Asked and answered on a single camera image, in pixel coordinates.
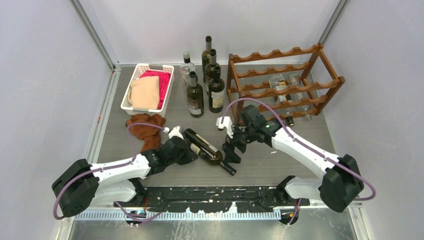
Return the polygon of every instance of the towel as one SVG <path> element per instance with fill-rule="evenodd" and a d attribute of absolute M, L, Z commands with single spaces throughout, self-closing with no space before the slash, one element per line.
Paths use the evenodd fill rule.
<path fill-rule="evenodd" d="M 157 109 L 160 100 L 159 76 L 145 76 L 131 82 L 128 102 L 135 109 Z"/>
<path fill-rule="evenodd" d="M 171 73 L 164 71 L 145 71 L 140 78 L 149 77 L 149 76 L 158 76 L 159 77 L 159 104 L 157 109 L 162 109 L 162 106 L 165 101 L 165 96 L 167 95 L 168 85 L 170 84 Z"/>
<path fill-rule="evenodd" d="M 128 127 L 128 125 L 133 123 L 148 123 L 163 127 L 166 121 L 166 118 L 163 118 L 159 114 L 150 116 L 149 114 L 144 113 L 131 116 L 131 119 L 126 121 L 125 126 Z M 155 149 L 161 144 L 161 130 L 157 127 L 136 125 L 132 126 L 129 131 L 137 139 L 144 140 L 144 145 L 141 148 L 142 152 L 149 149 Z"/>

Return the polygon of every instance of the gray table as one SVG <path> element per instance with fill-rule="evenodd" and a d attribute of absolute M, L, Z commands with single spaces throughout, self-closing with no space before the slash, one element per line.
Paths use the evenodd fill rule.
<path fill-rule="evenodd" d="M 239 65 L 237 66 L 237 71 L 245 72 L 249 68 L 260 70 L 266 67 L 267 65 Z M 132 156 L 133 151 L 125 128 L 125 122 L 130 119 L 130 115 L 122 110 L 120 106 L 134 68 L 134 66 L 126 66 L 121 70 L 98 157 L 98 163 L 109 163 Z M 200 76 L 202 75 L 200 69 L 198 69 L 198 73 Z M 227 76 L 226 65 L 222 66 L 221 73 L 225 80 Z M 188 112 L 187 100 L 180 79 L 181 74 L 179 72 L 179 67 L 175 66 L 175 82 L 166 110 L 165 126 L 173 128 L 174 126 L 181 125 L 183 128 L 192 128 L 213 145 L 220 148 L 225 140 L 225 132 L 218 131 L 215 122 L 222 113 L 212 113 L 205 107 L 205 113 L 202 117 L 191 117 Z M 263 82 L 267 81 L 269 76 L 251 79 Z M 201 82 L 201 85 L 204 87 L 201 77 L 199 78 L 199 82 Z M 225 106 L 228 104 L 227 98 L 225 98 L 224 104 Z M 311 121 L 304 121 L 303 118 L 295 118 L 293 130 L 318 147 L 326 151 L 334 151 L 323 115 L 313 116 Z M 137 147 L 141 149 L 143 141 L 135 137 L 133 137 L 133 139 Z M 168 136 L 163 133 L 162 142 L 164 143 L 167 139 Z M 219 166 L 211 166 L 204 160 L 198 159 L 184 166 L 176 164 L 171 165 L 164 172 L 149 176 L 143 182 L 146 186 L 251 186 L 277 185 L 287 175 L 315 178 L 315 175 L 308 168 L 294 160 L 291 156 L 280 151 L 275 151 L 275 149 L 265 144 L 257 142 L 249 144 L 246 153 L 240 155 L 241 163 L 232 164 L 237 170 L 234 176 L 229 175 Z"/>
<path fill-rule="evenodd" d="M 249 68 L 264 69 L 267 66 L 241 65 L 237 71 Z M 215 122 L 221 113 L 205 110 L 201 118 L 193 118 L 188 112 L 184 90 L 180 82 L 178 66 L 175 66 L 175 83 L 166 111 L 166 126 L 181 125 L 192 128 L 216 147 L 220 147 L 225 133 L 217 131 Z M 125 122 L 130 116 L 120 108 L 134 67 L 123 67 L 112 103 L 98 163 L 108 163 L 132 156 L 131 145 L 126 135 Z M 222 76 L 227 75 L 227 66 L 222 66 Z M 258 77 L 249 83 L 267 81 L 268 77 Z M 293 127 L 299 135 L 318 147 L 333 152 L 333 145 L 322 115 L 314 116 L 311 121 L 295 119 Z M 138 148 L 143 141 L 133 137 Z M 168 137 L 162 134 L 164 143 Z M 143 181 L 145 186 L 248 186 L 277 185 L 287 175 L 303 178 L 315 178 L 305 166 L 283 152 L 265 144 L 252 143 L 247 152 L 241 155 L 240 164 L 232 164 L 237 169 L 235 176 L 229 175 L 218 166 L 210 166 L 198 159 L 188 165 L 172 165 L 164 172 L 149 176 Z M 286 229 L 277 220 L 227 220 L 227 221 L 153 221 L 149 224 L 129 228 L 124 221 L 86 221 L 75 220 L 69 239 L 72 240 L 112 240 L 112 239 L 164 239 L 164 240 L 214 240 L 214 239 L 325 239 L 356 240 L 355 229 L 349 211 L 337 213 L 328 208 L 304 207 L 300 211 L 299 221 L 290 229 Z"/>

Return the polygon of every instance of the wine rack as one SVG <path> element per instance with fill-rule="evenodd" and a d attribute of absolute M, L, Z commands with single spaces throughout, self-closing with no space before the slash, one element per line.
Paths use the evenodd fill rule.
<path fill-rule="evenodd" d="M 270 105 L 270 107 L 274 110 L 297 107 L 303 105 L 313 105 L 313 108 L 307 112 L 303 111 L 294 111 L 288 115 L 282 115 L 279 113 L 280 117 L 285 118 L 288 116 L 292 116 L 293 118 L 300 118 L 305 115 L 319 115 L 323 108 L 327 105 L 327 103 L 332 99 L 332 97 L 336 94 L 336 92 L 340 89 L 340 87 L 345 82 L 345 78 L 337 75 L 336 71 L 332 67 L 330 61 L 323 51 L 324 45 L 322 43 L 318 43 L 313 45 L 308 49 L 301 49 L 300 47 L 294 47 L 289 51 L 282 52 L 280 50 L 273 50 L 268 54 L 260 54 L 259 52 L 254 52 L 250 56 L 240 57 L 238 55 L 229 54 L 228 56 L 228 75 L 226 82 L 226 90 L 228 94 L 229 101 L 232 102 L 234 100 L 233 94 L 238 94 L 238 98 L 253 98 L 253 99 L 261 99 L 267 97 L 277 97 L 279 95 L 287 95 L 294 93 L 302 93 L 307 92 L 308 97 L 304 97 L 302 100 L 296 102 L 288 102 L 283 101 L 276 105 Z M 239 63 L 246 63 L 252 61 L 266 60 L 266 59 L 275 59 L 275 58 L 284 58 L 290 56 L 304 55 L 304 54 L 312 54 L 309 61 L 305 62 L 301 65 L 286 65 L 282 68 L 274 68 L 268 67 L 264 71 L 257 71 L 255 69 L 250 69 L 245 73 L 238 73 L 236 71 L 236 65 Z M 320 58 L 325 68 L 327 69 L 329 75 L 332 80 L 327 83 L 308 83 L 307 77 L 311 72 L 312 67 L 314 66 L 317 59 Z M 283 90 L 274 90 L 270 87 L 270 83 L 268 81 L 264 81 L 260 84 L 242 84 L 244 78 L 257 77 L 263 75 L 271 75 L 271 74 L 279 74 L 286 73 L 292 71 L 303 70 L 300 79 L 303 84 L 302 87 L 291 85 Z M 262 90 L 259 93 L 251 92 L 253 90 Z M 328 89 L 327 93 L 316 97 L 313 91 Z M 237 102 L 236 105 L 232 106 L 232 114 L 234 116 L 234 121 L 236 123 L 242 124 L 240 121 L 240 113 L 244 108 L 244 101 Z M 258 106 L 260 112 L 268 111 L 266 107 L 263 105 Z"/>

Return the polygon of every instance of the pink cloth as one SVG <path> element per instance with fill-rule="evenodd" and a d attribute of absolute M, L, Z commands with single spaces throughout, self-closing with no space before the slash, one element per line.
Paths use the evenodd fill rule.
<path fill-rule="evenodd" d="M 163 71 L 145 71 L 140 78 L 149 76 L 159 76 L 159 104 L 157 109 L 162 109 L 164 104 L 165 95 L 167 94 L 168 85 L 170 84 L 171 73 Z"/>

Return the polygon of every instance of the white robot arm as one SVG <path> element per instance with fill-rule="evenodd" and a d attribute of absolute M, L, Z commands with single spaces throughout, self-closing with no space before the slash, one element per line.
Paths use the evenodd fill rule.
<path fill-rule="evenodd" d="M 240 163 L 241 158 L 234 153 L 235 148 L 244 153 L 249 143 L 265 143 L 289 154 L 317 176 L 312 179 L 289 176 L 277 186 L 278 188 L 283 189 L 293 199 L 323 201 L 329 208 L 340 213 L 364 189 L 362 181 L 327 160 L 330 158 L 360 175 L 353 157 L 340 157 L 320 149 L 289 127 L 281 126 L 275 118 L 266 121 L 253 105 L 243 110 L 241 119 L 245 127 L 234 126 L 229 116 L 220 117 L 216 121 L 218 130 L 226 129 L 227 132 L 227 138 L 222 145 L 225 152 L 224 162 Z"/>
<path fill-rule="evenodd" d="M 130 157 L 109 163 L 88 164 L 86 159 L 74 162 L 51 186 L 56 197 L 75 176 L 92 173 L 76 180 L 64 191 L 59 201 L 63 216 L 72 217 L 89 206 L 104 206 L 115 201 L 142 202 L 145 189 L 140 180 L 161 173 L 174 163 L 185 165 L 197 159 L 197 155 L 189 151 L 181 131 L 181 127 L 174 127 L 165 144 L 137 154 L 134 161 Z"/>

